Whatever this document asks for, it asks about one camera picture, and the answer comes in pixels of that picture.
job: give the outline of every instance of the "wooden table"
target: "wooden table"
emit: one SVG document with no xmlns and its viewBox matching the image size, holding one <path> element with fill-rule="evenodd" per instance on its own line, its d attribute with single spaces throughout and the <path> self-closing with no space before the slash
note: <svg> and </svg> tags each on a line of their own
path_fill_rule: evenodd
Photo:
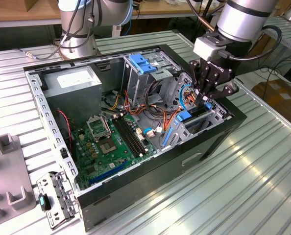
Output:
<svg viewBox="0 0 291 235">
<path fill-rule="evenodd" d="M 138 13 L 133 11 L 133 18 Z M 187 3 L 170 5 L 164 0 L 143 1 L 140 4 L 139 19 L 172 18 L 194 16 Z M 38 0 L 27 12 L 0 8 L 0 27 L 60 24 L 57 0 Z"/>
</svg>

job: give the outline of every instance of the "blue tab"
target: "blue tab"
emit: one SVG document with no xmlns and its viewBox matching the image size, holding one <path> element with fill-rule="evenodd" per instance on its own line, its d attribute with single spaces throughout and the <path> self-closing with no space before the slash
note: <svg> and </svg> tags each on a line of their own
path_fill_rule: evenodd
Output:
<svg viewBox="0 0 291 235">
<path fill-rule="evenodd" d="M 178 119 L 178 121 L 180 121 L 180 122 L 182 122 L 183 121 L 183 118 L 178 114 L 177 116 L 176 116 L 176 118 Z"/>
<path fill-rule="evenodd" d="M 208 110 L 211 110 L 213 108 L 212 104 L 209 102 L 205 103 L 205 107 L 207 107 Z"/>
<path fill-rule="evenodd" d="M 191 114 L 188 111 L 183 111 L 179 114 L 183 120 L 191 118 Z"/>
<path fill-rule="evenodd" d="M 130 55 L 129 60 L 142 74 L 157 71 L 141 54 Z"/>
<path fill-rule="evenodd" d="M 172 131 L 173 131 L 173 128 L 170 127 L 170 130 L 169 130 L 169 132 L 167 133 L 166 138 L 165 138 L 165 140 L 164 140 L 164 142 L 163 142 L 163 144 L 162 144 L 163 147 L 165 147 L 167 141 L 169 140 L 169 137 L 170 137 Z"/>
<path fill-rule="evenodd" d="M 44 199 L 43 199 L 43 197 L 40 197 L 40 204 L 41 204 L 41 206 L 43 206 L 43 204 L 44 204 Z"/>
</svg>

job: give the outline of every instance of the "blue expansion slot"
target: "blue expansion slot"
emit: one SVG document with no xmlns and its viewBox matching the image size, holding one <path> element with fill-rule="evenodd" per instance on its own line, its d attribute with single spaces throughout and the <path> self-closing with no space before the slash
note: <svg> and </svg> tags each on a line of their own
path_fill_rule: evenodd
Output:
<svg viewBox="0 0 291 235">
<path fill-rule="evenodd" d="M 169 140 L 169 137 L 170 137 L 172 131 L 173 131 L 173 128 L 170 127 L 170 130 L 169 130 L 169 132 L 167 133 L 166 138 L 165 138 L 165 140 L 164 140 L 164 142 L 163 142 L 163 144 L 162 144 L 163 147 L 165 147 L 167 141 Z"/>
<path fill-rule="evenodd" d="M 109 177 L 109 176 L 121 171 L 127 163 L 128 163 L 128 161 L 126 161 L 123 164 L 115 167 L 114 169 L 111 169 L 111 170 L 109 170 L 109 171 L 107 171 L 107 172 L 105 172 L 105 173 L 103 173 L 103 174 L 101 174 L 101 175 L 89 180 L 89 185 L 94 184 L 96 182 L 99 182 L 101 180 L 104 180 L 105 178 L 107 178 L 107 177 Z"/>
</svg>

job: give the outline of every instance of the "cardboard box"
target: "cardboard box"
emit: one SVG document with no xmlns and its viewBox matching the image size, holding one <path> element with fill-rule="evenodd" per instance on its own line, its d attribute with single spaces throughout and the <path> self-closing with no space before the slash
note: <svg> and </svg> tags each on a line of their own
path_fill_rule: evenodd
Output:
<svg viewBox="0 0 291 235">
<path fill-rule="evenodd" d="M 0 7 L 28 11 L 38 0 L 0 0 Z"/>
<path fill-rule="evenodd" d="M 261 82 L 252 91 L 262 98 L 266 82 Z M 282 79 L 269 81 L 264 101 L 291 122 L 291 86 Z"/>
</svg>

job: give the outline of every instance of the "ram slot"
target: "ram slot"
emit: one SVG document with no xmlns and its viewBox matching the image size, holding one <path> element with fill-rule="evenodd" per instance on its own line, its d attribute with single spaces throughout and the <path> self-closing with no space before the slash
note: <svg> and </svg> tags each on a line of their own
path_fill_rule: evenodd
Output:
<svg viewBox="0 0 291 235">
<path fill-rule="evenodd" d="M 113 120 L 113 124 L 135 157 L 138 157 L 141 153 L 146 153 L 145 149 L 131 131 L 125 120 Z"/>
</svg>

